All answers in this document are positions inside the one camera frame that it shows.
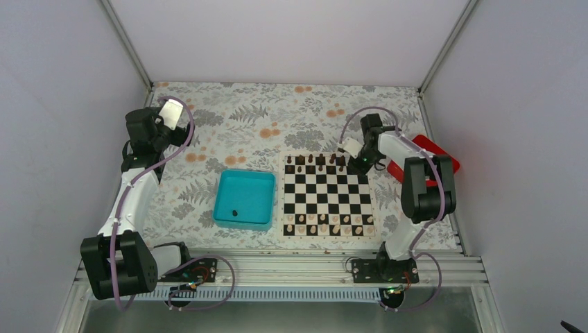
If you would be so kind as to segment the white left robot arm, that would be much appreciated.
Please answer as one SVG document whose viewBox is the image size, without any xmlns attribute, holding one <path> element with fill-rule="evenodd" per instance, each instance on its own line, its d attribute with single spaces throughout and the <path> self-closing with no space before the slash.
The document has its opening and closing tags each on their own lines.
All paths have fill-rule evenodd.
<svg viewBox="0 0 588 333">
<path fill-rule="evenodd" d="M 181 102 L 169 99 L 159 107 L 133 110 L 125 116 L 129 139 L 122 150 L 119 192 L 97 235 L 80 245 L 98 300 L 135 296 L 156 287 L 157 262 L 141 232 L 168 162 L 165 150 L 175 146 L 183 151 L 191 142 L 193 125 L 178 125 L 185 109 Z"/>
</svg>

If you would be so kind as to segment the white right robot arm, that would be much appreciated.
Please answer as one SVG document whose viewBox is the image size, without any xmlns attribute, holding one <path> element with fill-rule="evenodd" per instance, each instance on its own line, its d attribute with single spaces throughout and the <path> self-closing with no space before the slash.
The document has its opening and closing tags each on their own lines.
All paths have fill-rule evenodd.
<svg viewBox="0 0 588 333">
<path fill-rule="evenodd" d="M 340 151 L 349 154 L 352 173 L 366 175 L 382 159 L 389 159 L 401 183 L 401 210 L 406 217 L 392 236 L 384 241 L 375 260 L 377 277 L 393 282 L 402 271 L 410 272 L 417 259 L 415 246 L 426 229 L 456 209 L 455 160 L 430 139 L 420 135 L 414 140 L 397 125 L 385 126 L 379 107 L 367 107 L 361 118 L 363 141 L 341 134 Z"/>
</svg>

